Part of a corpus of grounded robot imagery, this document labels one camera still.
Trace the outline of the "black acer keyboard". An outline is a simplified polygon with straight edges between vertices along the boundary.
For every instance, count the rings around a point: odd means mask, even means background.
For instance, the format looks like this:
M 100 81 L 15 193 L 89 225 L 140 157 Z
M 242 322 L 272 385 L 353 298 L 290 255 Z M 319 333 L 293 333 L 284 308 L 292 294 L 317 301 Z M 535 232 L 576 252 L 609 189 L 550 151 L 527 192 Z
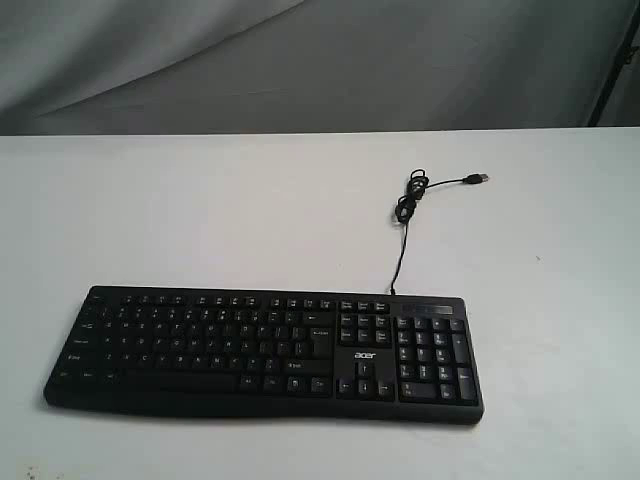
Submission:
M 95 286 L 43 391 L 69 409 L 474 425 L 463 300 Z

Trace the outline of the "grey fabric backdrop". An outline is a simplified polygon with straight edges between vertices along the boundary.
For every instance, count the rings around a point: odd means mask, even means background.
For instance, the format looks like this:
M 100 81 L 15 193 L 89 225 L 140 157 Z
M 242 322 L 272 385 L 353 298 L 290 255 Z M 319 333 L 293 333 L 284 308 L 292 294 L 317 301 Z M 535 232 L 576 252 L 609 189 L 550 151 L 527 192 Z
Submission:
M 5 135 L 587 125 L 635 1 L 5 1 Z

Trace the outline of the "black tripod stand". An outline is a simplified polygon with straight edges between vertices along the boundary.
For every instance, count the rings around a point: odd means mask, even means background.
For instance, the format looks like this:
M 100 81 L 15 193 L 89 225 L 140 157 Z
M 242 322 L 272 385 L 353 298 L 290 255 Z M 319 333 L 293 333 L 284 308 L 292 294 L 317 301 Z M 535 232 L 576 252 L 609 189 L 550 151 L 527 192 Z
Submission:
M 639 47 L 633 44 L 634 38 L 639 30 L 639 2 L 636 1 L 633 9 L 633 13 L 630 17 L 628 26 L 625 30 L 624 36 L 620 41 L 618 47 L 615 50 L 615 55 L 611 63 L 611 67 L 605 78 L 605 81 L 600 88 L 597 100 L 589 115 L 587 126 L 589 128 L 597 127 L 608 102 L 614 92 L 616 83 L 620 77 L 623 68 L 629 65 L 633 60 L 635 53 L 639 50 Z

